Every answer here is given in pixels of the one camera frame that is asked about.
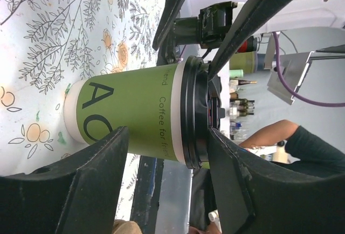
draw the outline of green paper cup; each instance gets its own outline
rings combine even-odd
[[[68,132],[93,144],[120,126],[129,128],[130,153],[180,161],[207,161],[208,65],[186,62],[92,77],[76,82],[64,106]]]

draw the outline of metal plate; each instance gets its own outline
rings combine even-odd
[[[313,52],[304,52],[280,56],[280,70],[288,86],[295,92],[298,92],[307,74],[310,67],[309,58],[312,53]],[[282,85],[277,72],[272,72],[267,86],[268,91],[289,105],[292,105],[295,101],[293,95]]]

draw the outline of letter a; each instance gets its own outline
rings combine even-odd
[[[97,103],[98,101],[101,101],[104,98],[111,96],[112,94],[114,94],[114,89],[112,87],[108,87],[108,86],[94,83],[94,82],[90,82],[89,85],[95,87],[95,89],[94,89],[93,94],[92,94],[92,99],[90,101],[85,102],[82,105],[83,109],[90,106],[90,105],[93,105],[94,103]],[[108,93],[105,93],[103,95],[100,95],[99,97],[96,97],[98,88],[102,88],[103,90],[108,91]]]

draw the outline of wire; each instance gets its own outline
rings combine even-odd
[[[186,47],[187,47],[187,44],[183,46],[182,52],[180,53],[180,58],[182,58],[182,55],[183,55],[183,53],[184,53]]]
[[[287,36],[284,32],[281,31],[281,34],[284,35],[289,41],[290,43],[292,43],[293,48],[295,49],[296,53],[298,53],[297,47],[295,45],[295,43],[291,40],[291,38],[289,36]]]
[[[212,51],[212,48],[208,48],[201,58],[205,59],[206,56],[209,55],[211,51]]]
[[[323,103],[323,102],[317,102],[317,101],[313,101],[310,99],[307,99],[299,94],[297,94],[295,91],[293,91],[288,84],[286,83],[282,72],[280,70],[280,56],[279,56],[279,40],[278,40],[278,35],[276,32],[273,32],[273,37],[274,37],[274,41],[275,41],[275,53],[276,53],[276,61],[277,61],[277,74],[278,74],[278,78],[281,81],[282,85],[284,86],[284,88],[286,88],[286,90],[291,94],[294,95],[296,98],[311,104],[311,105],[315,105],[315,106],[322,106],[322,107],[345,107],[345,103]]]
[[[263,41],[264,34],[260,34],[260,38],[258,37],[258,43],[261,43]]]
[[[283,48],[279,47],[279,49],[281,49],[281,50],[282,50],[282,52],[284,53],[284,55],[286,55],[286,51],[284,51],[284,49],[283,49]]]

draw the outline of black plastic lid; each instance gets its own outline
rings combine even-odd
[[[219,129],[225,110],[220,103],[220,80],[208,81],[209,64],[200,57],[186,60],[181,89],[181,133],[186,166],[200,168],[208,161],[208,128]]]

